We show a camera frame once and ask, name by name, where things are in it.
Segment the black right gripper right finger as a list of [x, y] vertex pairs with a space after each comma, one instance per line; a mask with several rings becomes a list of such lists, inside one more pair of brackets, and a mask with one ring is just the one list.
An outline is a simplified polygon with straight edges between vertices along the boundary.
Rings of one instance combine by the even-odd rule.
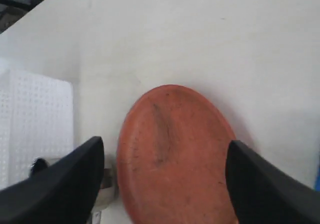
[[228, 146], [225, 179], [240, 224], [320, 222], [320, 193], [288, 176], [239, 140]]

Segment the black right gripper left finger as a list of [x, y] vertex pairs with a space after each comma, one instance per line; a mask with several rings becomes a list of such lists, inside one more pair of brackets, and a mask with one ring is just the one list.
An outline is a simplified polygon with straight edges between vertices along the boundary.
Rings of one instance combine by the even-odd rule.
[[104, 172], [102, 138], [94, 136], [53, 165], [0, 192], [2, 224], [84, 224]]

